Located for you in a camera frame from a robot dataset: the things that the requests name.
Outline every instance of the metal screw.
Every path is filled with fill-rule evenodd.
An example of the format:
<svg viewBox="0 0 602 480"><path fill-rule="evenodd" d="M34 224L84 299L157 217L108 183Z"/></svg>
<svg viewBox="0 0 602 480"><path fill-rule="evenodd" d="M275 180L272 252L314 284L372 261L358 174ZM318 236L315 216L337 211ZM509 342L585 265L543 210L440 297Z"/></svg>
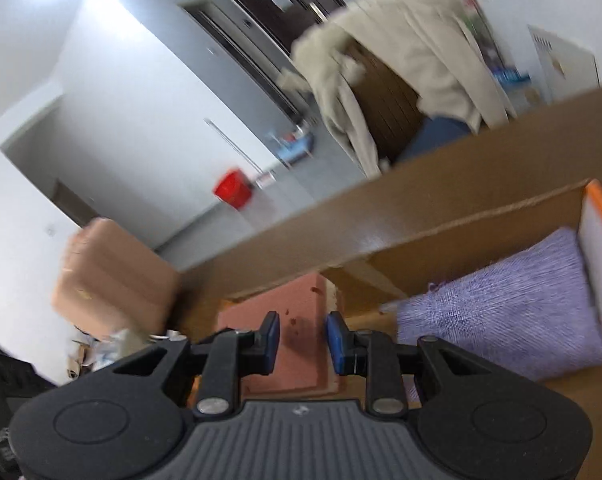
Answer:
<svg viewBox="0 0 602 480"><path fill-rule="evenodd" d="M230 403L221 397L208 397L197 403L197 410L204 415L221 415L230 407Z"/></svg>
<svg viewBox="0 0 602 480"><path fill-rule="evenodd" d="M405 406L400 400L392 397L382 397L372 403L372 409L377 413L381 413L381 415L396 415L396 413L402 412L404 408Z"/></svg>

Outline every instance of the circular indentation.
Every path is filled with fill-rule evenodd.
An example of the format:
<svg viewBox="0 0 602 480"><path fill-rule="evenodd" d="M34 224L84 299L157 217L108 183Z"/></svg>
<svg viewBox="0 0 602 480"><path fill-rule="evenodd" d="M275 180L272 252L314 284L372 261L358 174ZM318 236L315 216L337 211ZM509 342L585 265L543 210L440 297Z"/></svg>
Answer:
<svg viewBox="0 0 602 480"><path fill-rule="evenodd" d="M392 397L382 397L372 403L372 409L381 415L396 415L405 408L405 405L398 399Z"/></svg>
<svg viewBox="0 0 602 480"><path fill-rule="evenodd" d="M86 400L59 413L54 429L75 444L100 444L126 431L130 419L122 406L109 400Z"/></svg>
<svg viewBox="0 0 602 480"><path fill-rule="evenodd" d="M472 423L485 436L499 442L528 442L546 428L546 417L534 406L501 400L479 406Z"/></svg>
<svg viewBox="0 0 602 480"><path fill-rule="evenodd" d="M208 397L207 399L200 400L197 404L197 410L204 415L221 415L225 413L230 404L227 400L221 397Z"/></svg>

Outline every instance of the cardboard box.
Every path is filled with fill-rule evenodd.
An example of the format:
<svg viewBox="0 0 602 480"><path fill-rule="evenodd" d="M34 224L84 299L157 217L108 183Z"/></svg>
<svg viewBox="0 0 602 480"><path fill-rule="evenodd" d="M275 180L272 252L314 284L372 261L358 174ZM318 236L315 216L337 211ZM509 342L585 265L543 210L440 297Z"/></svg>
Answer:
<svg viewBox="0 0 602 480"><path fill-rule="evenodd" d="M428 283L449 282L486 267L531 247L562 226L578 231L602 323L602 188L597 181L475 214L319 271L343 293L344 316L351 330L370 328L396 337L395 316L382 314L380 305L424 293ZM242 300L292 278L235 294L232 299ZM594 437L578 478L602 480L602 366L546 385L575 400L590 417ZM363 396L364 380L348 378L340 397Z"/></svg>

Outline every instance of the red bucket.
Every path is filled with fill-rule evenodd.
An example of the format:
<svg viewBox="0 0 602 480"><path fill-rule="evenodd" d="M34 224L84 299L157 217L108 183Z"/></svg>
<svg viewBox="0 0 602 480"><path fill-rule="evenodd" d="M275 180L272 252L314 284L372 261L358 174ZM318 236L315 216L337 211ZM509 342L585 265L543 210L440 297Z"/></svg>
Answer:
<svg viewBox="0 0 602 480"><path fill-rule="evenodd" d="M250 182L241 170L226 173L215 187L214 193L235 209L243 207L252 197Z"/></svg>

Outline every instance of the black device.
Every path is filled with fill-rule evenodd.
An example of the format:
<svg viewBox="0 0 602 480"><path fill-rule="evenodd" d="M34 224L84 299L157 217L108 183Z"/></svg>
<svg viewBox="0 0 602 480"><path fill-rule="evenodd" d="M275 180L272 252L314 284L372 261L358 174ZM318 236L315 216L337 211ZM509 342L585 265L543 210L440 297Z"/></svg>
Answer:
<svg viewBox="0 0 602 480"><path fill-rule="evenodd" d="M397 345L326 322L335 371L366 399L247 400L273 371L279 316L257 332L165 341L40 395L17 412L12 449L28 480L565 480L592 428L571 400L434 336ZM409 410L402 375L422 407ZM201 376L195 406L185 407Z"/></svg>
<svg viewBox="0 0 602 480"><path fill-rule="evenodd" d="M13 414L31 397L52 387L36 374L31 364L0 352L0 480L15 480L20 476L8 441Z"/></svg>

